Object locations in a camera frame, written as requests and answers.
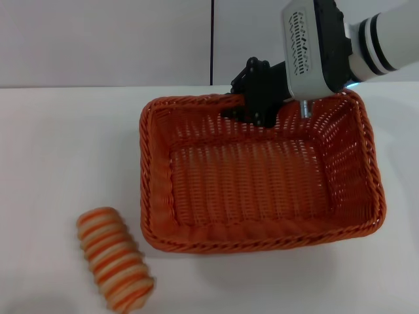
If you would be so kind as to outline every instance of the metal pin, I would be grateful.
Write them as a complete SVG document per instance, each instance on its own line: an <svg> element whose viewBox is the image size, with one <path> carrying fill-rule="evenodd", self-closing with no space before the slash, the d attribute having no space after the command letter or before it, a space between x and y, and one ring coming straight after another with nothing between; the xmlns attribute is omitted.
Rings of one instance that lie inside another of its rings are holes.
<svg viewBox="0 0 419 314"><path fill-rule="evenodd" d="M312 112L307 100L300 101L301 118L311 118Z"/></svg>

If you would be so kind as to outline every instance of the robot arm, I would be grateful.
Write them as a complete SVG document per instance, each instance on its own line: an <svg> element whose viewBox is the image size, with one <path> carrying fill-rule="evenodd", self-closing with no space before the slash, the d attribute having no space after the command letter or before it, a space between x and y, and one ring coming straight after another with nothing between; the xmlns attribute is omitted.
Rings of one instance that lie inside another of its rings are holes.
<svg viewBox="0 0 419 314"><path fill-rule="evenodd" d="M232 94L245 106L223 116L271 128L281 106L331 96L353 82L364 82L419 61L419 1L347 26L334 0L292 0L282 12L285 61L271 67L250 58L232 81Z"/></svg>

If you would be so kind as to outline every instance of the orange and white striped object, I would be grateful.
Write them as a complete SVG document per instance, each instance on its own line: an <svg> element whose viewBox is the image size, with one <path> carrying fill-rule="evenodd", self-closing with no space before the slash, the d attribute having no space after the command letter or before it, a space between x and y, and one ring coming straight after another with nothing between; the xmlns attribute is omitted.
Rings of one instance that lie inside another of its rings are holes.
<svg viewBox="0 0 419 314"><path fill-rule="evenodd" d="M118 211L93 209L79 217L77 228L84 257L108 308L121 314L142 308L155 282Z"/></svg>

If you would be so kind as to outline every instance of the white wall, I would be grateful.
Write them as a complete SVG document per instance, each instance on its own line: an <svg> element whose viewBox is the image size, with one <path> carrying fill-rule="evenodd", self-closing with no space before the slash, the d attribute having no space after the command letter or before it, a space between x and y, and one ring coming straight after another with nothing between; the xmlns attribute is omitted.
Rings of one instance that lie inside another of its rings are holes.
<svg viewBox="0 0 419 314"><path fill-rule="evenodd" d="M0 86L207 85L209 0L0 0Z"/></svg>
<svg viewBox="0 0 419 314"><path fill-rule="evenodd" d="M336 1L349 23L360 22L378 12L406 2L406 0ZM216 2L214 84L229 84L244 68L247 59L252 56L268 60L271 64L284 60L281 10L288 2L289 0ZM376 80L419 80L419 64Z"/></svg>

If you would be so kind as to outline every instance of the white tabletop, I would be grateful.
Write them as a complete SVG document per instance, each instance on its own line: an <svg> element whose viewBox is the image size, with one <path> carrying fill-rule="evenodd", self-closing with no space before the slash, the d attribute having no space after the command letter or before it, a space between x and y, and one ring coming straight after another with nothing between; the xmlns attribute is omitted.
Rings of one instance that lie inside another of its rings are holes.
<svg viewBox="0 0 419 314"><path fill-rule="evenodd" d="M139 229L138 120L203 88L0 90L0 313L109 313L75 237L113 206L157 285L144 313L419 313L419 83L361 84L388 215L366 238L230 256L162 253Z"/></svg>

